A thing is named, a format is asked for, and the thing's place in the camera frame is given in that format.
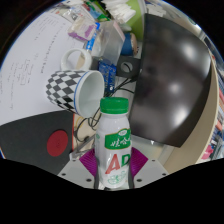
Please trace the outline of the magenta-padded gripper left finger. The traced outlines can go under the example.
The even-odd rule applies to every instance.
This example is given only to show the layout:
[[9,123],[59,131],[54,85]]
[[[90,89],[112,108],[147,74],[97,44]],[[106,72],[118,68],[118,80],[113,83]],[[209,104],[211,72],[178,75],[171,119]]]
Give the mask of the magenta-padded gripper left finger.
[[87,151],[79,159],[72,158],[58,176],[78,186],[97,189],[99,178],[94,150]]

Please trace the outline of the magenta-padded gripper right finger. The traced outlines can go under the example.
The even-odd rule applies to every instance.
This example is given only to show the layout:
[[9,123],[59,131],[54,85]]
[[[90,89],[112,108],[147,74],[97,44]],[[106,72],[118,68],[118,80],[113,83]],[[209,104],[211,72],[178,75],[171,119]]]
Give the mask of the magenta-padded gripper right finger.
[[140,188],[168,175],[166,169],[156,159],[148,159],[142,152],[132,148],[128,185]]

